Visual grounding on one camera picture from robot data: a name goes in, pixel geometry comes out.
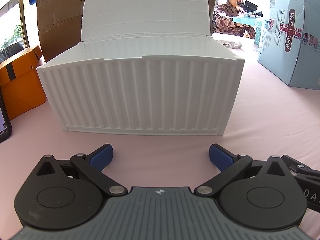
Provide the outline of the orange box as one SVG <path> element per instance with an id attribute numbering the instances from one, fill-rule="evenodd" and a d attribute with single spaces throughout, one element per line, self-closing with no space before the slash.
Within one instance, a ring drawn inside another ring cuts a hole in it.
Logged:
<path id="1" fill-rule="evenodd" d="M 37 73 L 41 57 L 42 50 L 36 45 L 1 63 L 1 91 L 10 120 L 46 102 Z"/>

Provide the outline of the white ribbed storage box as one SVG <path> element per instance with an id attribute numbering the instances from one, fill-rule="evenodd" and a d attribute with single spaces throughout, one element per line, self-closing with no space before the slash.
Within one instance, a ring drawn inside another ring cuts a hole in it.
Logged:
<path id="1" fill-rule="evenodd" d="M 85 0 L 81 40 L 37 69 L 65 131 L 223 135 L 244 60 L 208 0 Z"/>

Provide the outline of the light blue cardboard box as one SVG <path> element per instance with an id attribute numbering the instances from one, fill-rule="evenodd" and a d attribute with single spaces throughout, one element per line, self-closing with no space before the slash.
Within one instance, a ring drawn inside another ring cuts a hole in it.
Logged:
<path id="1" fill-rule="evenodd" d="M 319 0 L 270 0 L 258 62 L 289 87 L 319 89 Z"/>

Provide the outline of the teal flat box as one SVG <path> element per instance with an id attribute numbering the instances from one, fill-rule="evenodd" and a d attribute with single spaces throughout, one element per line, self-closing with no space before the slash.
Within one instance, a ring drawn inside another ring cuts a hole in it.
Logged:
<path id="1" fill-rule="evenodd" d="M 250 26 L 251 30 L 255 30 L 254 44 L 257 46 L 260 43 L 260 35 L 262 30 L 262 17 L 251 17 L 251 16 L 234 16 L 233 21 L 242 25 Z"/>

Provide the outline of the woman in patterned top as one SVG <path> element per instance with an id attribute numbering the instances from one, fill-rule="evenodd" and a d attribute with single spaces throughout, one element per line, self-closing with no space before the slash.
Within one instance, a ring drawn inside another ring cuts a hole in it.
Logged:
<path id="1" fill-rule="evenodd" d="M 243 0 L 226 0 L 225 4 L 218 5 L 214 15 L 216 25 L 215 33 L 227 34 L 243 37 L 245 33 L 248 37 L 255 39 L 255 28 L 250 25 L 236 23 L 233 17 L 244 14 L 244 11 L 238 6 L 238 2 Z"/>

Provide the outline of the large brown cardboard box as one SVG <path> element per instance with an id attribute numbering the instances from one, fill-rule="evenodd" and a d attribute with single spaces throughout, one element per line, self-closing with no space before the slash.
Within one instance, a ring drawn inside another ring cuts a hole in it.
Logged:
<path id="1" fill-rule="evenodd" d="M 36 0 L 52 64 L 144 55 L 202 55 L 213 0 Z"/>

